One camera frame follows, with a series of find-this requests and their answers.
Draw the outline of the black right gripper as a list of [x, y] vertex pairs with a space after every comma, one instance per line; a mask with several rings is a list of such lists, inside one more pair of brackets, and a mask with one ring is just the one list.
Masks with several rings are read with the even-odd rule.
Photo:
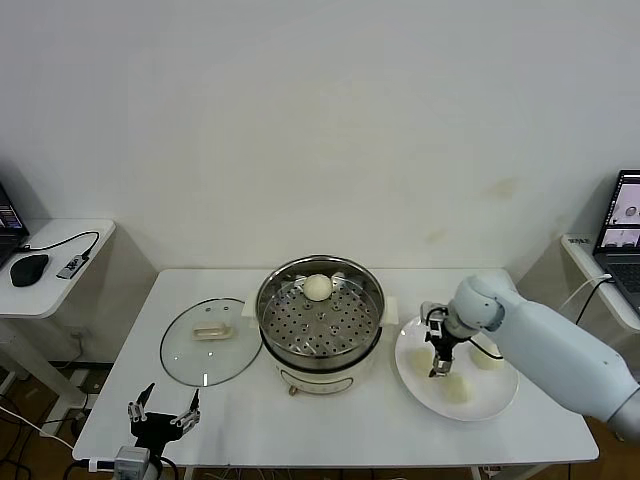
[[456, 345], [463, 342], [462, 338], [451, 335], [449, 332], [443, 332], [439, 337], [432, 336], [431, 331], [425, 333], [425, 344], [434, 346], [434, 358], [432, 361], [429, 377], [445, 377], [449, 374], [453, 362], [453, 350]]

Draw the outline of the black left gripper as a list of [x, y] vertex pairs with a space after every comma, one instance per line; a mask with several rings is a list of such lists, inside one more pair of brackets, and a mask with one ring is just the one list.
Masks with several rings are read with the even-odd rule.
[[195, 390], [188, 409], [179, 416], [154, 412], [146, 415], [145, 406], [154, 387], [151, 383], [128, 404], [131, 434], [136, 439], [136, 447], [164, 450], [168, 443], [180, 440], [200, 421], [199, 390]]

